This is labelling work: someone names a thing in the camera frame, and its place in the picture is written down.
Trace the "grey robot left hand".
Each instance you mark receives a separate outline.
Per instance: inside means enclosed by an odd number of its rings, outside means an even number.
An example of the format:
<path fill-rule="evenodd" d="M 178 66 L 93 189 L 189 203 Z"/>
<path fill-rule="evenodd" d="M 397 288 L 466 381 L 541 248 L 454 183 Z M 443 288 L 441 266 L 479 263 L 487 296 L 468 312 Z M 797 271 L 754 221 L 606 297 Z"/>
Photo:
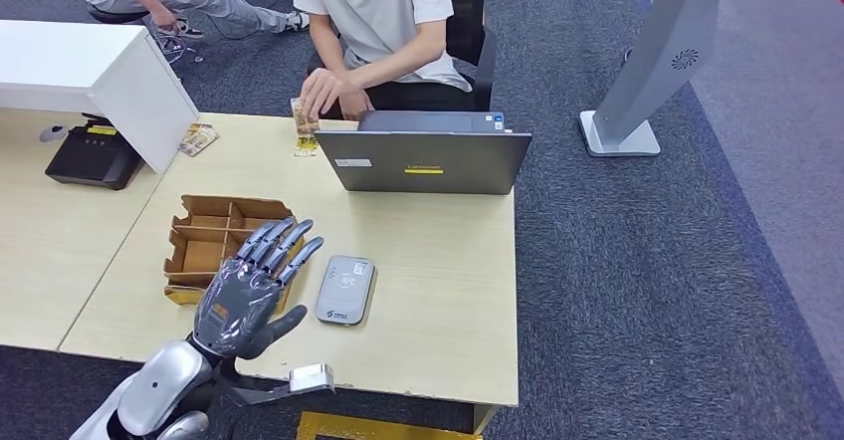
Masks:
<path fill-rule="evenodd" d="M 222 264 L 201 298 L 187 341 L 211 365 L 254 359 L 294 330 L 308 309 L 296 305 L 274 319 L 283 294 L 324 238 L 305 235 L 314 221 L 292 217 L 256 229 Z"/>

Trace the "person's left hand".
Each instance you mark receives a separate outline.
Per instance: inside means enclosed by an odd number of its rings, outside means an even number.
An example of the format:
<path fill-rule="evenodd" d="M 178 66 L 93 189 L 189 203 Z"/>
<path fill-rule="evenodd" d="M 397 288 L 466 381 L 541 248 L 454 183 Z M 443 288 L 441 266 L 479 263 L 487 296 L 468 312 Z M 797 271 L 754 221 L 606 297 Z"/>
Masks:
<path fill-rule="evenodd" d="M 318 68 L 306 77 L 302 85 L 299 97 L 301 114 L 316 119 L 341 96 L 353 95 L 360 90 L 350 72 Z"/>

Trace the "person's right hand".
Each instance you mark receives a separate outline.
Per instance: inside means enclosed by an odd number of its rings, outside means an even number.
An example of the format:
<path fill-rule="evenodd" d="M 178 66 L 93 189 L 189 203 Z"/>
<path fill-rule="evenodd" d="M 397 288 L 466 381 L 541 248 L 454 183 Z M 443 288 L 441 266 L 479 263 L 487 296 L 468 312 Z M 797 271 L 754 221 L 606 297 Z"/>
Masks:
<path fill-rule="evenodd" d="M 346 120 L 360 120 L 365 111 L 374 110 L 374 106 L 365 90 L 357 90 L 343 94 L 338 99 L 342 118 Z"/>

